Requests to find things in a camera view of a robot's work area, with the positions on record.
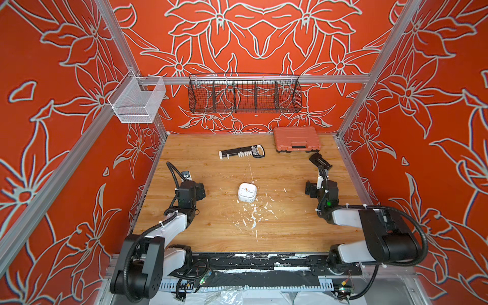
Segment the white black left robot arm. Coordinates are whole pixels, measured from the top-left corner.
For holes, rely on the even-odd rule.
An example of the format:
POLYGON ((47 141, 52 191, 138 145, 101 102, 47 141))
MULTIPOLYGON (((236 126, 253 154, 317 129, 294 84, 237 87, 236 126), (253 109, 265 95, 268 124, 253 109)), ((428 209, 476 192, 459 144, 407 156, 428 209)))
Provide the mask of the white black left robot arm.
POLYGON ((208 261, 195 260, 189 246, 172 244, 193 222, 197 203, 206 197, 205 187, 172 163, 166 166, 175 183, 175 195, 161 221, 125 238, 110 280, 110 292, 133 304, 155 297, 167 276, 178 279, 175 289, 179 295, 183 282, 198 287, 210 271, 208 261))

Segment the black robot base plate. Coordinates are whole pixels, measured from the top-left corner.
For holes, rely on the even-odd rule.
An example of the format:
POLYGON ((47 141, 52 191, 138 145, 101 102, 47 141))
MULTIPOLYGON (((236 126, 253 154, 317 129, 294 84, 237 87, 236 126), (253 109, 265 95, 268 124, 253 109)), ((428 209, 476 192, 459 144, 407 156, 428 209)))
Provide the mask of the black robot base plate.
POLYGON ((234 273, 268 271, 303 271, 316 276, 360 276, 358 263, 345 271, 332 271, 327 265, 328 254, 321 252, 195 252, 190 263, 197 265, 187 274, 197 277, 205 270, 234 273))

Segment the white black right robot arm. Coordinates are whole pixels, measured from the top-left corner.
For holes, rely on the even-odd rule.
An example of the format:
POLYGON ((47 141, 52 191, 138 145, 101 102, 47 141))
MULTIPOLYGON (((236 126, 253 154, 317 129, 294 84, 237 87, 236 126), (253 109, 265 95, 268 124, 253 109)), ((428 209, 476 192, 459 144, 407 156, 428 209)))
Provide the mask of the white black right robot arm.
POLYGON ((331 165, 317 161, 315 166, 317 182, 308 181, 305 193, 318 200, 317 216, 331 225, 359 228, 364 235, 362 241, 331 246, 327 268, 335 275, 341 275, 356 264, 374 267, 363 291, 353 293, 345 288, 335 288, 336 299, 350 302, 365 296, 382 265, 409 267, 424 261, 428 254, 428 238, 418 221, 389 206, 341 205, 338 185, 329 179, 331 165))

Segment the white alarm clock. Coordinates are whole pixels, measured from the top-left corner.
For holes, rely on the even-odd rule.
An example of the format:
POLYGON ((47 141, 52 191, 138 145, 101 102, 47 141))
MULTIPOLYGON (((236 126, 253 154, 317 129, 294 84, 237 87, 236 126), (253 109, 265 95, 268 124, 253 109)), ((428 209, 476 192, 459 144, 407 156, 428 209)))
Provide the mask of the white alarm clock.
POLYGON ((245 203, 254 203, 257 198, 257 186, 251 183, 242 183, 238 188, 238 200, 245 203))

